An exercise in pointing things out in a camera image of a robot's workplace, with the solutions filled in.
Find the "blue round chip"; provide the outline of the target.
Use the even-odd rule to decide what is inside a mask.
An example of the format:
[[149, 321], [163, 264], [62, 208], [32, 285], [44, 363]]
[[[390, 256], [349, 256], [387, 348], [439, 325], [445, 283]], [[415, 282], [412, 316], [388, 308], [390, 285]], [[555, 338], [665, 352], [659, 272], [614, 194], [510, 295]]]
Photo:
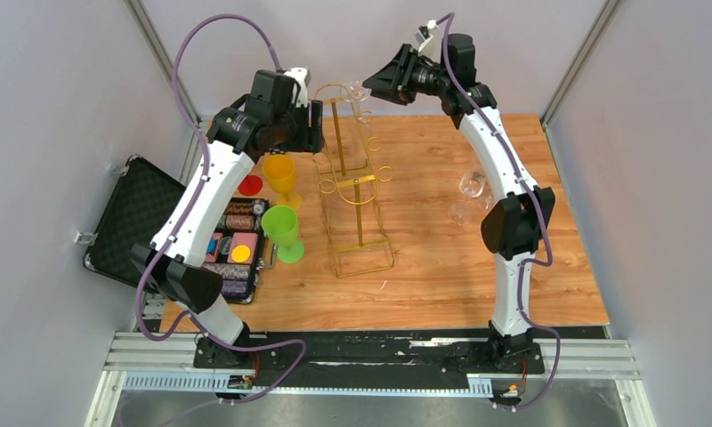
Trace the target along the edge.
[[207, 254], [217, 254], [218, 253], [218, 245], [219, 245], [219, 240], [218, 239], [211, 239], [210, 243], [207, 247]]

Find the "black poker chip case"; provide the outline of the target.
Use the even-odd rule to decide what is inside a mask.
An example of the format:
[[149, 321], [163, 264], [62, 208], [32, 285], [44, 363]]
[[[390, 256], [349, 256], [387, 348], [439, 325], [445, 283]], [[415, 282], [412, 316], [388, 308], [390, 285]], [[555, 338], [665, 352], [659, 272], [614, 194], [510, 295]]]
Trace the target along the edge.
[[[84, 266], [131, 287], [141, 273], [130, 260], [136, 243], [149, 243], [177, 206], [185, 186], [145, 158], [134, 155], [125, 163], [95, 231], [92, 246], [85, 251]], [[257, 288], [259, 263], [263, 261], [263, 214], [271, 208], [268, 199], [234, 197], [230, 200], [210, 240], [232, 237], [237, 245], [251, 249], [248, 263], [233, 263], [231, 253], [207, 254], [202, 266], [221, 275], [222, 296], [230, 303], [250, 303]]]

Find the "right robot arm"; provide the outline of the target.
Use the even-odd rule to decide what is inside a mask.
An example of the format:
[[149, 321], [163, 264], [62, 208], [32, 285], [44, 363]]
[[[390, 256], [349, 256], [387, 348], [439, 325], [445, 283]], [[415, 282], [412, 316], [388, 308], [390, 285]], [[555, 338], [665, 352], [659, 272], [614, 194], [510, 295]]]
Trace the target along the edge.
[[505, 372], [533, 349], [530, 275], [539, 245], [549, 241], [546, 229], [555, 195], [552, 189], [540, 187], [522, 164], [496, 99], [488, 86], [477, 81], [472, 37], [460, 33], [445, 37], [442, 55], [435, 61], [403, 44], [364, 85], [376, 98], [398, 105], [409, 105], [418, 94], [437, 97], [477, 156], [493, 201], [481, 222], [482, 241], [496, 265], [487, 359]]

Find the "clear wine glass front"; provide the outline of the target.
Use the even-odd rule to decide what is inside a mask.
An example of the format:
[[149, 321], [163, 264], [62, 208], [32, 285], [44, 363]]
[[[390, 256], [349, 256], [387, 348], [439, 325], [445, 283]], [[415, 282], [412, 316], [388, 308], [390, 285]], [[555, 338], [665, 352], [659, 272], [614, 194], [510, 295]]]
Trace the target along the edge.
[[475, 199], [476, 205], [483, 211], [488, 212], [495, 204], [494, 196], [490, 187], [486, 187], [480, 196]]

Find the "yellow round chip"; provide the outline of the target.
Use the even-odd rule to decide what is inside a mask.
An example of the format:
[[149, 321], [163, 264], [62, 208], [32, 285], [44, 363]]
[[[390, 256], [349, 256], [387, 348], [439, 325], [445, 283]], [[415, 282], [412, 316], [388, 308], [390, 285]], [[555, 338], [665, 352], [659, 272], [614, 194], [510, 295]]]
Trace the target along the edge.
[[231, 250], [231, 260], [233, 263], [248, 263], [251, 259], [251, 249], [246, 245], [234, 246]]

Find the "red wine glass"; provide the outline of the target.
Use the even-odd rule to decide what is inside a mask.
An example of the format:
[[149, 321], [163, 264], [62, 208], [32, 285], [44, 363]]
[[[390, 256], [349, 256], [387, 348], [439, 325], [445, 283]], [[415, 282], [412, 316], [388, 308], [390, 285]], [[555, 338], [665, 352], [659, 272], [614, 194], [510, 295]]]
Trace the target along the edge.
[[252, 197], [263, 189], [263, 179], [258, 175], [247, 175], [238, 186], [238, 193], [245, 197]]

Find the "green wine glass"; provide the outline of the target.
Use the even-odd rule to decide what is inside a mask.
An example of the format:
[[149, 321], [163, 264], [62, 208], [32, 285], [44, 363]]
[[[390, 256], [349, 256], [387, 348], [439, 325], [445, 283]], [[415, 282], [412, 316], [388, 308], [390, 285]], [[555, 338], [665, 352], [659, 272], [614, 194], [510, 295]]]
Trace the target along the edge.
[[277, 246], [281, 262], [292, 264], [302, 260], [304, 245], [299, 238], [296, 211], [287, 205], [275, 205], [265, 212], [261, 225], [267, 238]]

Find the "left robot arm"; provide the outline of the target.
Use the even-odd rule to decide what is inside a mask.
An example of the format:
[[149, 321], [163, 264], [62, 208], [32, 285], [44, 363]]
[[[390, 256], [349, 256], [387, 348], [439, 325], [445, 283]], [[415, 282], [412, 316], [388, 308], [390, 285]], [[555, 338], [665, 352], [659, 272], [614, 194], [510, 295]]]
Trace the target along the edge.
[[217, 223], [240, 183], [268, 152], [318, 153], [322, 104], [310, 101], [307, 68], [259, 70], [249, 93], [221, 109], [204, 133], [202, 158], [182, 198], [148, 244], [136, 243], [131, 261], [141, 273], [136, 287], [181, 305], [218, 342], [229, 367], [250, 359], [246, 324], [222, 295], [223, 278], [204, 268]]

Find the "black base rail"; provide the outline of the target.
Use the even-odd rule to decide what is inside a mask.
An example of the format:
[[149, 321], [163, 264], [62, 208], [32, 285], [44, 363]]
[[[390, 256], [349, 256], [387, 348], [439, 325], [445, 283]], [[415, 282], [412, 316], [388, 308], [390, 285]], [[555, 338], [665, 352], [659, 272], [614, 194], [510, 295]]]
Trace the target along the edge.
[[536, 334], [525, 355], [492, 363], [485, 329], [254, 334], [255, 351], [235, 355], [199, 334], [153, 342], [115, 336], [105, 361], [135, 391], [211, 391], [354, 396], [515, 396], [558, 380], [636, 380], [629, 344], [596, 327]]

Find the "clear dealer button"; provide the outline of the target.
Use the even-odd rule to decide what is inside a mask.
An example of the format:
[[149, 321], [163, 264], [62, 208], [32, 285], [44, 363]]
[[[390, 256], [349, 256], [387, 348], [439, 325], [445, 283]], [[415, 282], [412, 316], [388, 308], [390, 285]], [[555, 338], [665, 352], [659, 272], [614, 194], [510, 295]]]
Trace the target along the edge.
[[232, 243], [231, 236], [223, 237], [218, 243], [219, 253], [220, 254], [229, 254], [231, 252], [231, 243]]

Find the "clear wine glass rearmost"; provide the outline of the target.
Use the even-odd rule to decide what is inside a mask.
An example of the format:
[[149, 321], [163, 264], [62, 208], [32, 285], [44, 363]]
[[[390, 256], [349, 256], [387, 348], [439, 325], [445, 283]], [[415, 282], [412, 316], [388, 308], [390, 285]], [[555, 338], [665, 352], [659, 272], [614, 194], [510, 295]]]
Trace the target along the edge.
[[344, 84], [342, 96], [346, 101], [346, 135], [349, 137], [349, 148], [354, 160], [364, 156], [363, 142], [372, 137], [369, 121], [371, 113], [362, 107], [362, 102], [370, 96], [370, 90], [362, 86], [361, 81], [351, 81]]

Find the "orange wine glass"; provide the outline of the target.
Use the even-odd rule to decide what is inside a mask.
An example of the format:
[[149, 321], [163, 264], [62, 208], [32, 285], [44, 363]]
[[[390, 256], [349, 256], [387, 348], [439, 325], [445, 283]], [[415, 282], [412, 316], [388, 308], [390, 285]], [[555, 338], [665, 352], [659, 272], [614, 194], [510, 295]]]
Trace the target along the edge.
[[294, 160], [284, 154], [270, 155], [263, 161], [263, 176], [277, 194], [275, 205], [286, 205], [297, 211], [303, 202], [295, 191], [296, 169]]

